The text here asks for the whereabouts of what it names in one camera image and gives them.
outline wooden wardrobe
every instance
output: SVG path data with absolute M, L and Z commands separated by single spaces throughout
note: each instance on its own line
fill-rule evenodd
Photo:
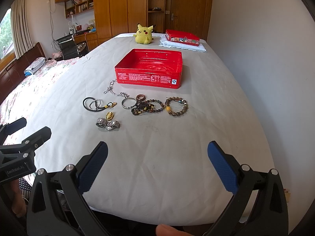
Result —
M 98 45 L 118 34 L 136 32 L 138 23 L 145 26 L 146 12 L 146 0 L 94 0 Z

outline silver chain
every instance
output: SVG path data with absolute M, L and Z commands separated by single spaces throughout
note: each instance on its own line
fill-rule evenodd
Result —
M 109 86 L 107 87 L 107 90 L 104 91 L 104 94 L 106 94 L 107 92 L 110 92 L 111 94 L 115 95 L 116 97 L 122 96 L 122 97 L 124 97 L 124 98 L 128 98 L 129 95 L 127 95 L 127 94 L 124 93 L 124 92 L 120 92 L 119 94 L 115 94 L 115 93 L 113 92 L 113 85 L 114 85 L 114 82 L 116 82 L 116 81 L 117 81 L 117 79 L 112 80 L 112 81 L 110 82 Z

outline figurine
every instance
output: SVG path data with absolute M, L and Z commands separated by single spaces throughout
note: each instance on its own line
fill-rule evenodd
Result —
M 149 44 L 152 40 L 152 30 L 154 26 L 143 27 L 138 24 L 138 30 L 133 36 L 136 37 L 136 43 Z

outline human hand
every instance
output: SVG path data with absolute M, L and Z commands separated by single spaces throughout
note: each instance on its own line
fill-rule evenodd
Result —
M 12 200 L 12 211 L 18 218 L 26 214 L 26 204 L 21 194 L 21 189 L 19 188 L 19 180 L 13 180 L 10 182 L 10 188 L 14 193 Z
M 155 233 L 157 236 L 192 236 L 187 232 L 178 231 L 175 228 L 165 224 L 158 225 L 155 229 Z

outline wooden bead bracelet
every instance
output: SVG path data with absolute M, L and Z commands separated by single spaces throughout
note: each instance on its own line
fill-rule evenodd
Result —
M 175 101 L 177 103 L 183 104 L 184 105 L 183 109 L 181 111 L 179 111 L 179 112 L 173 112 L 171 107 L 170 107 L 170 102 L 171 101 Z M 187 109 L 188 109 L 187 101 L 182 99 L 182 98 L 179 98 L 179 97 L 167 98 L 166 101 L 165 101 L 165 109 L 168 111 L 169 115 L 181 116 L 185 112 L 187 112 Z
M 150 104 L 150 102 L 157 102 L 161 105 L 160 109 L 154 109 L 154 105 Z M 131 109 L 131 112 L 133 115 L 139 115 L 143 112 L 162 112 L 164 110 L 165 106 L 163 102 L 156 99 L 150 99 L 147 101 L 138 101 L 136 103 L 136 107 Z

